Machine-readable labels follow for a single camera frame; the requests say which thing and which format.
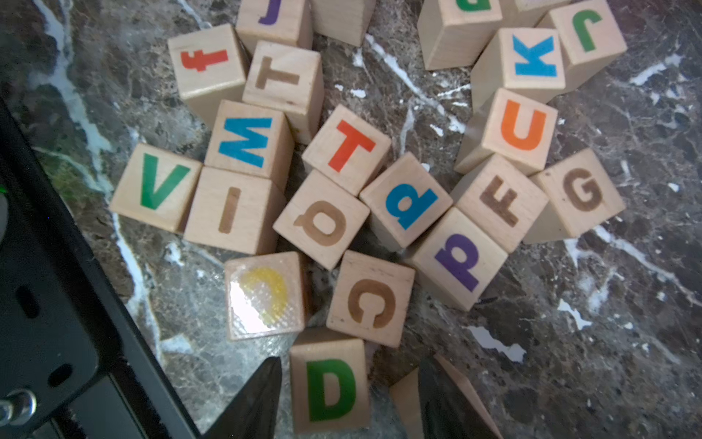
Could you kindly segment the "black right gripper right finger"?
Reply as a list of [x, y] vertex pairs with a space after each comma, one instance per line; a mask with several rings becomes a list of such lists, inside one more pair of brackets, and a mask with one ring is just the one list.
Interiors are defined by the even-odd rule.
[[486, 437], [486, 425], [479, 413], [435, 358], [420, 363], [419, 390], [425, 438]]

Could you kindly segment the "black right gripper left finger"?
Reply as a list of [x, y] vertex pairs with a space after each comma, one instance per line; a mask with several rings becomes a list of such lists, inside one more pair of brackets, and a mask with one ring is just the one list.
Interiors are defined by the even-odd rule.
[[274, 438], [283, 380], [280, 357], [269, 357], [203, 438]]

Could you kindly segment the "wooden block green D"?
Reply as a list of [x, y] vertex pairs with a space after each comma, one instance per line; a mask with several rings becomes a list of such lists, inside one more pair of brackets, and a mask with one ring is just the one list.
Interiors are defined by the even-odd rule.
[[370, 426], [365, 342], [326, 327], [305, 329], [289, 351], [294, 431]]

